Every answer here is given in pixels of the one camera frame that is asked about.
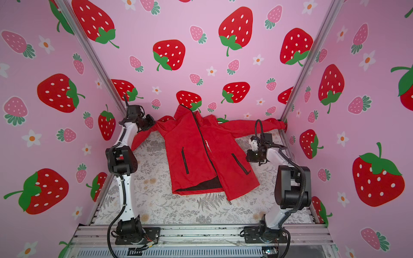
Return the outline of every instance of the strawberry wallpaper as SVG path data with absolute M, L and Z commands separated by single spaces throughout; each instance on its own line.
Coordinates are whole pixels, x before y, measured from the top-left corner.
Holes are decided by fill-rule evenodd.
M 122 99 L 155 119 L 183 104 L 235 120 L 281 117 L 330 0 L 71 5 Z
M 121 114 L 54 1 L 0 8 L 2 257 L 61 258 L 99 196 Z
M 345 1 L 288 116 L 341 257 L 411 256 L 412 7 Z

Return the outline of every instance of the white flower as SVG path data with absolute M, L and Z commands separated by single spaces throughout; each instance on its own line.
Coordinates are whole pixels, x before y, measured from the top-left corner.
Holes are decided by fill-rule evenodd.
M 3 76 L 4 78 L 7 78 L 7 73 L 6 70 L 10 68 L 8 64 L 1 63 L 0 64 L 0 76 Z
M 259 54 L 257 57 L 253 57 L 252 59 L 254 60 L 254 63 L 252 63 L 253 65 L 261 65 L 261 62 L 264 61 L 264 58 L 261 57 L 261 54 Z
M 88 154 L 92 154 L 92 146 L 89 146 L 87 143 L 85 146 L 82 148 L 82 151 L 84 151 L 85 156 Z
M 100 82 L 100 80 L 95 80 L 95 83 L 98 89 L 102 89 L 102 83 Z
M 364 53 L 363 60 L 360 62 L 358 66 L 362 66 L 364 71 L 367 71 L 369 65 L 372 65 L 376 62 L 376 59 L 373 58 L 375 52 L 376 50 L 373 50 L 370 54 Z
M 125 3 L 126 10 L 132 9 L 135 11 L 136 0 L 122 0 Z
M 40 43 L 39 47 L 42 47 L 46 50 L 46 53 L 50 54 L 51 51 L 54 51 L 55 48 L 50 44 L 50 39 L 44 39 L 42 36 L 39 35 Z
M 162 92 L 159 87 L 153 87 L 152 86 L 152 92 L 156 93 L 156 95 L 159 95 L 160 92 Z
M 364 5 L 364 7 L 367 6 L 369 0 L 361 0 L 360 4 Z
M 211 66 L 211 68 L 206 70 L 208 72 L 208 76 L 212 75 L 215 76 L 216 70 Z
M 40 145 L 39 139 L 42 137 L 42 135 L 35 134 L 33 130 L 30 130 L 28 132 L 28 135 L 22 136 L 21 138 L 25 141 L 27 141 L 27 147 L 31 147 L 33 144 Z
M 75 217 L 75 220 L 77 219 L 77 217 L 82 216 L 82 209 L 83 207 L 77 207 L 75 211 L 72 213 L 72 216 Z
M 339 32 L 337 32 L 337 42 L 343 41 L 344 40 L 344 35 L 347 33 L 349 29 L 345 28 L 343 25 L 343 28 Z
M 315 8 L 318 4 L 314 2 L 314 0 L 310 0 L 308 2 L 304 2 L 304 9 L 302 14 L 308 13 L 311 14 L 313 8 Z
M 343 132 L 342 134 L 337 134 L 337 138 L 338 138 L 338 140 L 337 140 L 337 144 L 340 144 L 341 143 L 341 145 L 343 145 L 343 147 L 346 145 L 346 142 L 349 140 L 347 137 L 346 137 L 346 133 L 345 132 Z
M 337 194 L 338 194 L 337 202 L 340 202 L 343 205 L 343 207 L 346 207 L 346 204 L 350 203 L 350 201 L 346 198 L 346 193 L 337 192 Z
M 354 255 L 354 249 L 349 249 L 347 246 L 346 246 L 346 256 L 347 256 L 348 258 L 357 258 L 357 257 Z
M 259 100 L 257 100 L 257 105 L 261 105 L 264 104 L 265 100 L 262 100 L 262 98 L 260 98 Z
M 17 257 L 19 257 L 19 258 L 27 258 L 27 257 L 35 254 L 35 253 L 36 253 L 36 249 L 35 249 L 36 246 L 37 246 L 37 241 L 34 242 L 34 243 L 32 243 L 32 244 L 31 244 L 31 243 L 26 243 L 26 244 L 24 245 L 24 250 L 21 251 L 21 252 L 17 255 Z

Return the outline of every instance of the jacket sleeve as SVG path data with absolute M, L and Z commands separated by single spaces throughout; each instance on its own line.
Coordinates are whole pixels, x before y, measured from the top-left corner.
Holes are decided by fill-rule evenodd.
M 264 132 L 268 132 L 274 129 L 285 129 L 284 122 L 275 119 L 267 119 L 266 121 L 262 121 L 262 126 Z M 255 121 L 233 120 L 219 124 L 219 127 L 231 133 L 234 138 L 255 134 Z M 261 133 L 259 123 L 257 125 L 257 133 Z

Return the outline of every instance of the zipper pocket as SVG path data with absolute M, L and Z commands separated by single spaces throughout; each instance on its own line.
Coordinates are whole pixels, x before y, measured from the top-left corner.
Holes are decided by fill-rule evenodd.
M 247 170 L 244 168 L 244 166 L 241 164 L 241 162 L 237 159 L 237 157 L 235 156 L 235 154 L 231 153 L 231 155 L 233 156 L 233 158 L 234 158 L 235 161 L 237 162 L 238 166 L 240 166 L 240 168 L 242 169 L 242 171 L 244 171 L 244 173 L 245 173 L 246 175 L 248 175 L 248 174 L 251 172 L 251 170 L 250 170 L 250 171 L 247 171 Z
M 189 170 L 188 170 L 188 165 L 186 164 L 185 153 L 183 152 L 183 147 L 182 147 L 181 154 L 182 154 L 183 164 L 185 165 L 186 174 L 188 175 Z

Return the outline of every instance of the pink strawberry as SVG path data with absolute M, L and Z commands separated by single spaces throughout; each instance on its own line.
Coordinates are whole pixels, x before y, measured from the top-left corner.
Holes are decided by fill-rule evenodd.
M 327 49 L 323 48 L 320 52 L 318 52 L 317 57 L 316 57 L 316 62 L 321 63 L 326 56 L 327 56 Z
M 199 44 L 204 44 L 207 41 L 207 36 L 200 27 L 191 26 L 189 32 L 191 33 L 192 39 L 198 41 Z
M 281 19 L 281 14 L 282 14 L 281 5 L 277 5 L 267 14 L 267 20 L 265 20 L 265 27 L 267 28 L 267 30 L 270 30 L 273 27 L 275 27 L 275 24 L 279 22 Z
M 294 143 L 295 143 L 295 136 L 293 135 L 290 137 L 290 144 L 294 145 Z
M 235 59 L 234 61 L 231 61 L 231 62 L 228 64 L 227 73 L 228 73 L 229 75 L 233 75 L 233 74 L 235 74 L 235 72 L 239 69 L 239 67 L 240 67 L 240 61 L 237 60 L 237 59 Z
M 373 229 L 366 227 L 360 231 L 360 234 L 364 241 L 374 249 L 380 250 L 381 248 L 384 252 L 390 251 L 390 243 L 387 242 L 386 237 L 380 234 L 380 232 L 375 232 Z
M 307 86 L 306 93 L 304 93 L 304 101 L 307 103 L 310 100 L 311 96 L 311 87 Z
M 83 72 L 85 71 L 85 66 L 82 63 L 82 59 L 80 58 L 80 55 L 78 53 L 74 53 L 73 54 L 73 66 L 76 68 L 77 72 L 79 74 L 83 74 Z
M 211 103 L 208 105 L 208 112 L 212 113 L 212 112 L 215 111 L 215 109 L 216 109 L 216 103 L 215 103 L 215 102 L 211 102 Z
M 92 129 L 93 128 L 93 117 L 90 116 L 89 112 L 85 111 L 85 113 L 83 113 L 83 119 L 85 120 L 85 125 L 89 129 Z
M 350 104 L 347 110 L 355 115 L 360 114 L 362 111 L 366 112 L 371 107 L 372 100 L 369 96 L 364 95 L 363 98 L 357 96 Z
M 36 56 L 33 47 L 30 44 L 26 44 L 26 40 L 21 35 L 3 30 L 1 31 L 1 36 L 7 45 L 17 54 L 23 54 L 25 58 L 30 59 Z
M 86 177 L 86 165 L 82 163 L 79 165 L 78 171 L 76 172 L 76 180 L 80 184 L 83 182 L 85 177 Z
M 131 64 L 131 66 L 133 68 L 135 68 L 135 71 L 138 71 L 140 73 L 143 72 L 143 66 L 142 63 L 139 61 L 138 58 L 134 57 L 134 56 L 130 56 L 129 57 L 129 63 Z
M 357 33 L 353 38 L 353 45 L 351 46 L 351 53 L 356 54 L 363 48 L 363 43 L 366 41 L 368 36 L 368 26 L 367 23 L 361 25 Z
M 329 181 L 331 178 L 330 171 L 328 171 L 327 169 L 323 169 L 323 168 L 318 171 L 317 175 L 318 175 L 318 178 L 323 182 Z
M 273 113 L 275 113 L 275 110 L 277 109 L 276 106 L 270 107 L 269 109 L 267 109 L 267 112 L 265 112 L 266 116 L 271 116 Z
M 197 75 L 197 74 L 191 73 L 191 74 L 189 75 L 189 79 L 191 79 L 191 82 L 192 82 L 193 84 L 196 84 L 196 85 L 198 85 L 198 86 L 204 84 L 204 81 L 203 81 L 203 80 L 201 79 L 201 77 L 200 77 L 199 75 Z
M 158 15 L 160 13 L 160 6 L 158 2 L 154 2 L 154 0 L 140 0 L 142 7 L 147 12 L 151 12 L 152 15 Z
M 159 99 L 152 100 L 152 108 L 159 109 L 161 107 L 161 102 Z
M 64 131 L 60 129 L 56 136 L 61 142 L 72 142 L 76 139 L 76 133 L 70 128 L 66 128 Z
M 314 123 L 317 120 L 317 118 L 318 118 L 318 111 L 314 110 L 310 112 L 309 117 L 307 118 L 307 121 L 309 123 Z
M 266 86 L 267 89 L 269 91 L 273 91 L 273 90 L 275 90 L 276 86 L 277 86 L 277 83 L 275 82 L 275 79 L 274 78 L 269 78 L 268 81 L 267 81 L 267 86 Z
M 7 123 L 13 124 L 13 126 L 21 125 L 26 121 L 24 116 L 27 116 L 27 108 L 19 97 L 9 98 L 3 106 L 3 110 L 7 113 L 4 115 Z

